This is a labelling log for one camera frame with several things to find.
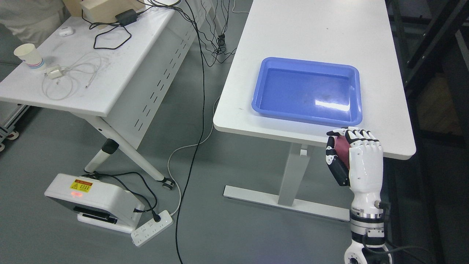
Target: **paper cup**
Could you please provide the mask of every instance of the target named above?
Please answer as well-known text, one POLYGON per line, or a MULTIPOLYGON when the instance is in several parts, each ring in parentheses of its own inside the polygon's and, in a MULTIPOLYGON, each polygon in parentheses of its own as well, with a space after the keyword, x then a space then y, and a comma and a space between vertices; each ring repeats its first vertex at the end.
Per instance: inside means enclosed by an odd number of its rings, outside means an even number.
POLYGON ((24 61, 31 69, 45 70, 46 63, 42 59, 39 51, 36 50, 34 44, 23 44, 15 49, 13 52, 20 60, 24 61))

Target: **person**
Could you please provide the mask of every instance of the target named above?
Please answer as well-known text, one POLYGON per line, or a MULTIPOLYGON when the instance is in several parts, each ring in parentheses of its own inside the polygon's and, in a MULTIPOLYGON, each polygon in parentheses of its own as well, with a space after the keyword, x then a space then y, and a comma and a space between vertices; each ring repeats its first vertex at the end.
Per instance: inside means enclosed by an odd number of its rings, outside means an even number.
POLYGON ((0 23, 38 47, 70 16, 61 0, 1 0, 0 23))

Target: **table top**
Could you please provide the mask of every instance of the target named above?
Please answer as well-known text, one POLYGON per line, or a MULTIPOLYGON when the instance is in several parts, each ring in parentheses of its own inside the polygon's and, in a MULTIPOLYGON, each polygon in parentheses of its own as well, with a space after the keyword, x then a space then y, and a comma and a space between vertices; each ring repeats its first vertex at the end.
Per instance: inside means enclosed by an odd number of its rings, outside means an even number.
MULTIPOLYGON (((74 34, 60 37, 58 29, 38 47, 38 51, 48 67, 57 64, 62 67, 70 66, 83 55, 83 59, 86 59, 86 54, 98 53, 103 58, 102 66, 88 88, 85 86, 91 77, 90 74, 74 71, 70 73, 73 86, 70 85, 71 79, 62 77, 57 87, 48 89, 54 83, 45 80, 44 71, 30 70, 22 63, 0 83, 0 101, 107 116, 173 14, 174 10, 166 8, 151 8, 141 14, 137 22, 126 26, 132 38, 116 50, 93 49, 95 36, 110 27, 89 30, 89 24, 80 17, 69 18, 60 28, 71 26, 75 30, 74 34), (43 81, 49 96, 43 92, 43 81), (73 89, 71 96, 56 100, 63 97, 64 90, 69 91, 70 88, 73 89)), ((117 28, 100 36, 97 46, 115 47, 127 37, 128 34, 123 28, 117 28)), ((99 60, 91 62, 97 65, 99 60)))
POLYGON ((261 62, 281 57, 352 65, 363 121, 384 156, 416 151, 384 1, 254 0, 213 118, 222 132, 325 147, 334 127, 261 116, 251 107, 261 62))

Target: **warning label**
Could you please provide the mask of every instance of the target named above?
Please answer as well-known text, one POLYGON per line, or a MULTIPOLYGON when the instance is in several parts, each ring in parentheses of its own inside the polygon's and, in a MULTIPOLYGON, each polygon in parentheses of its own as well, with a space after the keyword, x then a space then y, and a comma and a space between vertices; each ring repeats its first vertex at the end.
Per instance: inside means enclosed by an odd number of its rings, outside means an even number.
POLYGON ((72 183, 72 186, 70 186, 70 189, 75 189, 87 193, 90 191, 91 185, 93 185, 93 183, 76 179, 72 183))

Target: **red light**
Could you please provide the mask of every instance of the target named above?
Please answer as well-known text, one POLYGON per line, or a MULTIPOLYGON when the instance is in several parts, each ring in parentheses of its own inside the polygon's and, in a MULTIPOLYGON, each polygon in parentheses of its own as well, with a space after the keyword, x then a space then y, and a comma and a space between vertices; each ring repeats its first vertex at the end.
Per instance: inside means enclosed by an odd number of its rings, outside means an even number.
POLYGON ((73 196, 78 196, 78 197, 82 197, 83 194, 82 193, 79 193, 79 192, 72 192, 72 195, 73 196))

